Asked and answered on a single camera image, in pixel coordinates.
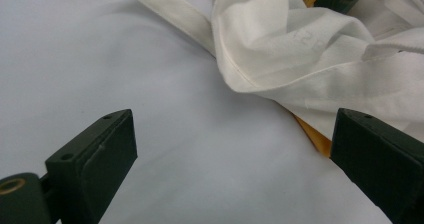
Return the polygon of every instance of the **screw hole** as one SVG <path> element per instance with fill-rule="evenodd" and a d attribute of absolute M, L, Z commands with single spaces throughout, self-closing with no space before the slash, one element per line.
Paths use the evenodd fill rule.
<path fill-rule="evenodd" d="M 60 159 L 63 160 L 63 161 L 66 161 L 66 160 L 71 159 L 73 156 L 74 156 L 73 154 L 65 154 Z"/>
<path fill-rule="evenodd" d="M 6 195 L 18 190 L 25 185 L 25 180 L 16 178 L 0 184 L 0 195 Z"/>

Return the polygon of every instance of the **white table surface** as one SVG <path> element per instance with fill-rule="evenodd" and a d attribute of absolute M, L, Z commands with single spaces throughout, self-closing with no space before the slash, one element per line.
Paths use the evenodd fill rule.
<path fill-rule="evenodd" d="M 210 0 L 189 0 L 204 13 Z M 101 223 L 390 223 L 293 117 L 135 0 L 0 0 L 0 178 L 131 108 L 139 158 Z"/>

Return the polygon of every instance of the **white cloth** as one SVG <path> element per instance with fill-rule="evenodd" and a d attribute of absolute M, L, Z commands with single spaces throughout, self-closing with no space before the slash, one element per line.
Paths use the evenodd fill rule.
<path fill-rule="evenodd" d="M 153 0 L 165 7 L 155 10 L 165 19 L 184 13 L 178 23 L 170 22 L 216 52 L 233 90 L 277 101 L 329 139 L 336 112 L 344 107 L 374 115 L 424 141 L 424 132 L 407 128 L 416 130 L 424 123 L 421 1 L 377 0 L 377 8 L 386 12 L 368 17 L 373 37 L 358 19 L 307 9 L 301 0 L 215 0 L 211 51 L 210 31 L 202 38 L 195 34 L 208 29 L 207 18 L 197 22 L 199 14 L 188 6 L 166 8 L 172 0 Z M 391 20 L 397 22 L 383 26 Z"/>

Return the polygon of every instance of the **crumpled white fabric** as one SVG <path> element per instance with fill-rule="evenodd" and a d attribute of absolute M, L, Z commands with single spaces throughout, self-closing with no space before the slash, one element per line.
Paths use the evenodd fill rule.
<path fill-rule="evenodd" d="M 402 28 L 386 25 L 380 38 L 354 17 L 306 8 L 302 0 L 215 0 L 213 37 L 207 18 L 187 3 L 177 10 L 173 4 L 170 11 L 162 9 L 166 1 L 140 1 L 216 52 L 231 89 L 277 101 L 330 139 L 337 110 L 344 107 L 374 115 L 424 141 L 424 132 L 417 131 L 424 123 L 422 0 L 377 0 L 393 20 L 404 22 Z M 178 18 L 178 10 L 184 19 Z M 377 25 L 370 22 L 374 31 L 378 20 L 390 20 L 386 14 L 374 18 Z M 201 20 L 194 24 L 205 30 L 203 35 L 196 33 L 190 17 Z"/>

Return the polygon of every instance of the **metal ring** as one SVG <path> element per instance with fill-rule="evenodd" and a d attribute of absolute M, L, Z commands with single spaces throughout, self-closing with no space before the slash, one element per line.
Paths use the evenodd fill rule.
<path fill-rule="evenodd" d="M 15 178 L 0 184 L 0 195 L 6 195 L 14 192 L 25 185 L 25 179 Z"/>

